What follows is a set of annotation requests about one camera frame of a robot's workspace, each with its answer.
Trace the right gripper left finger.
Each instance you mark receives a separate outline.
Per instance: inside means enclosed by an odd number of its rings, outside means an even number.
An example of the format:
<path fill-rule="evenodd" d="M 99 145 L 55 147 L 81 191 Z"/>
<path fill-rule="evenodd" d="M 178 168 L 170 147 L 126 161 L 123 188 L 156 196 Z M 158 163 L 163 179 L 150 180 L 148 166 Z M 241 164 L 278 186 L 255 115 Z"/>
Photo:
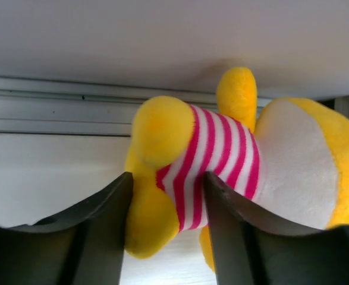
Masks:
<path fill-rule="evenodd" d="M 119 284 L 133 177 L 34 225 L 0 227 L 0 284 Z"/>

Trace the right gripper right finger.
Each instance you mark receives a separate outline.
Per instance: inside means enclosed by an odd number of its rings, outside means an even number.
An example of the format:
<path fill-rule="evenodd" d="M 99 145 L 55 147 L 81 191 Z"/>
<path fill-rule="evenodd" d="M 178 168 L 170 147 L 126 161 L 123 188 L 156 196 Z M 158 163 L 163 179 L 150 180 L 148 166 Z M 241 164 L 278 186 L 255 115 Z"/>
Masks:
<path fill-rule="evenodd" d="M 318 230 L 291 222 L 211 172 L 203 186 L 218 284 L 349 285 L 349 225 Z"/>

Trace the yellow plush toy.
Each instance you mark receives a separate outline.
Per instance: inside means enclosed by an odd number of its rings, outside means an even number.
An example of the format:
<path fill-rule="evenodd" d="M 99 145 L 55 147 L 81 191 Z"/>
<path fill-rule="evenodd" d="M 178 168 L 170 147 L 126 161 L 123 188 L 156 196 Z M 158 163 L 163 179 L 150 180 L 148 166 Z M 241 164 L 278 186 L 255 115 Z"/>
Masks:
<path fill-rule="evenodd" d="M 133 198 L 125 250 L 145 259 L 184 230 L 200 229 L 214 266 L 203 177 L 214 173 L 235 192 L 293 222 L 329 229 L 349 224 L 349 119 L 310 99 L 272 100 L 257 113 L 253 73 L 221 78 L 218 111 L 170 96 L 136 112 L 125 170 Z"/>

